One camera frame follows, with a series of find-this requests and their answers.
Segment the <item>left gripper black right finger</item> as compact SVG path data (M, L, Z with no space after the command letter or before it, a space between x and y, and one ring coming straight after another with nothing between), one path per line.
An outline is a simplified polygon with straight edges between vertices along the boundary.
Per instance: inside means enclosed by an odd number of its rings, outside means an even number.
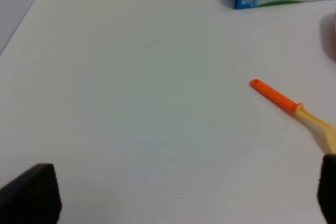
M335 224L335 154L323 157L317 199L326 222Z

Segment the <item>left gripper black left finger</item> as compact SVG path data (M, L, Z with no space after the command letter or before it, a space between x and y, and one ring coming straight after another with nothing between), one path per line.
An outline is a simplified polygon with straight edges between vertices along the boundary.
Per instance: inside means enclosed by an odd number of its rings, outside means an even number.
M1 188L1 223L58 223L61 210L53 164L36 164Z

